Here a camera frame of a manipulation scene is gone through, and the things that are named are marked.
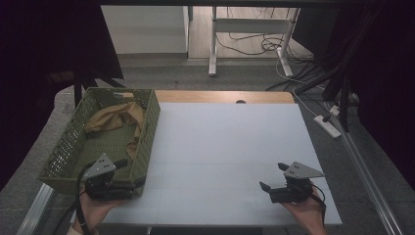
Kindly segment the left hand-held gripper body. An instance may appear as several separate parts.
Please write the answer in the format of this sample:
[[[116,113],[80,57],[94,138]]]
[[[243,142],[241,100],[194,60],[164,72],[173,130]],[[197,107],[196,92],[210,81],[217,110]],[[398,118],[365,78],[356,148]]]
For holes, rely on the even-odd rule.
[[[84,173],[85,192],[93,200],[108,201],[116,166],[106,153]]]

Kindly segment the aluminium rail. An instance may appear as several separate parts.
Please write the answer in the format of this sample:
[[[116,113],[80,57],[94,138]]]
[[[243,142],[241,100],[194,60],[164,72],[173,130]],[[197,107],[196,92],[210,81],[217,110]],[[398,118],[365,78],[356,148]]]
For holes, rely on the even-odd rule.
[[[353,141],[349,132],[341,125],[340,116],[332,114],[331,121],[333,125],[342,134],[342,141],[345,145],[346,151],[352,161],[354,168],[362,181],[362,184],[374,205],[376,212],[382,221],[387,233],[389,235],[404,235],[401,226],[392,211],[390,204],[386,197],[382,193],[378,184],[370,172],[366,162],[364,162],[360,151],[358,150],[355,142]]]
[[[54,190],[42,184],[30,208],[28,209],[23,222],[17,232],[17,235],[33,235],[37,229],[43,213],[45,213],[48,203],[53,195]]]

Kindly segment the green plastic basket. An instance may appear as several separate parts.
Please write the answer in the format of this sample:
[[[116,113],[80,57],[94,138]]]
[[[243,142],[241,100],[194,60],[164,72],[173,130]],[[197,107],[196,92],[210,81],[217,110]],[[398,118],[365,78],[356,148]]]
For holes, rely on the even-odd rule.
[[[125,152],[126,144],[133,137],[134,125],[125,124],[118,129],[89,133],[83,129],[86,121],[97,112],[129,102],[137,103],[145,111],[135,160],[131,160]],[[146,179],[160,111],[156,92],[152,89],[88,89],[39,173],[39,180],[61,194],[71,195],[75,192],[83,167],[96,162],[106,153],[112,162],[128,159],[127,167],[115,170],[110,198],[131,199],[113,198],[111,189],[113,186],[130,186],[142,177]]]

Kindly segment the white power strip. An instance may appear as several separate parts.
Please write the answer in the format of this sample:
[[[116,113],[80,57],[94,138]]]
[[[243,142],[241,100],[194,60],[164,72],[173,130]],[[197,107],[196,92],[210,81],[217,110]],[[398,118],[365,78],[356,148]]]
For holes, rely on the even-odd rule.
[[[314,118],[314,121],[322,127],[333,139],[338,139],[342,136],[340,131],[326,120],[323,116],[317,116]]]

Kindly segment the person's left hand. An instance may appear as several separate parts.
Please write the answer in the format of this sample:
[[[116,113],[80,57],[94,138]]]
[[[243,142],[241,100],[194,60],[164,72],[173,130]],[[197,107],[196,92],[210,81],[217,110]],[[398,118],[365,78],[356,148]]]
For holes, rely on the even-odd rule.
[[[123,204],[123,201],[100,202],[92,200],[87,194],[80,195],[80,204],[91,235],[99,235],[98,226],[115,207]],[[76,218],[69,227],[67,235],[84,235],[81,225]]]

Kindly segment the dark curtain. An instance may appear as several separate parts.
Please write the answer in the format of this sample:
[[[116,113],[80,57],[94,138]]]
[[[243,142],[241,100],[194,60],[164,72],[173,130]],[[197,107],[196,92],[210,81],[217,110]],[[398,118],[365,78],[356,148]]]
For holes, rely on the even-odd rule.
[[[0,191],[57,93],[92,78],[123,78],[99,0],[0,0]]]
[[[361,36],[345,78],[362,125],[415,190],[415,0],[360,0],[341,14],[332,40]]]

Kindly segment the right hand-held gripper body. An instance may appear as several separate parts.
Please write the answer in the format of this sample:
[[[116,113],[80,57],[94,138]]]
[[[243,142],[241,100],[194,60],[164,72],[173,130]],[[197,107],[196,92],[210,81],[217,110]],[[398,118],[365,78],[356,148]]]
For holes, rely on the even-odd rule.
[[[283,175],[286,186],[271,189],[269,196],[272,203],[300,204],[306,201],[313,193],[311,178],[323,177],[324,173],[305,164],[293,162],[283,171]]]

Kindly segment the white desk frame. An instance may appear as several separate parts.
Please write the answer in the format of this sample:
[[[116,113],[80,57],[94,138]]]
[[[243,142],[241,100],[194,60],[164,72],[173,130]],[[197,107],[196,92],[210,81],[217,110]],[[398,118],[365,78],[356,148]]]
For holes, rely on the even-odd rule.
[[[299,8],[294,8],[289,16],[284,19],[230,19],[219,18],[217,8],[211,8],[211,41],[209,50],[208,75],[216,76],[216,35],[217,33],[271,33],[281,34],[283,36],[282,44],[277,48],[279,64],[283,69],[286,77],[293,77],[294,74],[288,63],[287,49],[292,38]]]

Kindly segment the person's right hand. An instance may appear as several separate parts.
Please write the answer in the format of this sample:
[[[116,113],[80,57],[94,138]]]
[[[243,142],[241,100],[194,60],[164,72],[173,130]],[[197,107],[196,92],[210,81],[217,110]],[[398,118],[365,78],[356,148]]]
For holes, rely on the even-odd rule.
[[[315,200],[308,198],[301,204],[282,203],[282,206],[291,213],[308,235],[327,235],[323,225],[322,209]]]

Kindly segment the tan cloth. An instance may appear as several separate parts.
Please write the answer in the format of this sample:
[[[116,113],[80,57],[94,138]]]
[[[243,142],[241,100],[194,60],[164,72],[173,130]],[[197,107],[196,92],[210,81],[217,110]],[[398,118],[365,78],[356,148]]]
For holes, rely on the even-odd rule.
[[[145,111],[135,102],[106,107],[86,121],[85,132],[108,131],[134,125],[134,134],[126,144],[125,152],[131,160],[136,159],[138,141],[144,128]]]

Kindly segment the white cabinet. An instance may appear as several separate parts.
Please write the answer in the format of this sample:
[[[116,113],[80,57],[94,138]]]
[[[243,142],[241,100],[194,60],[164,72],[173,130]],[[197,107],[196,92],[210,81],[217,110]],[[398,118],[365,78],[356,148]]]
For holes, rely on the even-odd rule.
[[[189,14],[184,6],[103,6],[118,54],[188,56]]]

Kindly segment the black tripod stand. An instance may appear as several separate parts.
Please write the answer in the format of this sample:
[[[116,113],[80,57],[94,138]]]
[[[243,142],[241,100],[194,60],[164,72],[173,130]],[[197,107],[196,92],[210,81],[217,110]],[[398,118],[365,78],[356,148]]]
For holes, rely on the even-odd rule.
[[[348,73],[358,47],[377,18],[379,11],[380,7],[376,4],[362,6],[359,16],[355,17],[355,24],[333,50],[333,54],[327,54],[320,58],[323,65],[330,66],[327,72],[296,90],[296,93],[299,95],[325,81],[329,81],[323,91],[322,98],[324,101],[333,101],[338,94],[341,94],[340,124],[344,131],[348,131],[346,117],[349,105],[348,93],[350,78]]]
[[[117,78],[103,74],[95,69],[77,69],[73,72],[74,105],[77,107],[82,99],[82,91],[97,87],[96,79],[101,79],[112,87],[122,87]]]

